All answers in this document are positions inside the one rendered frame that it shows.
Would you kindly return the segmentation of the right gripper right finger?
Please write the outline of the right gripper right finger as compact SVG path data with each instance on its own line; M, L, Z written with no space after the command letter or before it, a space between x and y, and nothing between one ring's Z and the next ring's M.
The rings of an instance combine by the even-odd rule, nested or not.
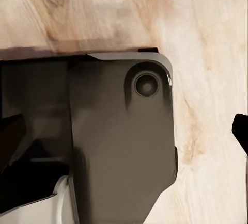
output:
M232 133L248 154L248 115L236 114L232 125Z

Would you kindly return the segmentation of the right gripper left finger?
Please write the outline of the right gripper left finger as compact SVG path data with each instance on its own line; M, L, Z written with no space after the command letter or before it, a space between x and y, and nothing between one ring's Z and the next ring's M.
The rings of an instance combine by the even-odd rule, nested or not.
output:
M0 119L0 175L26 135L27 128L23 114Z

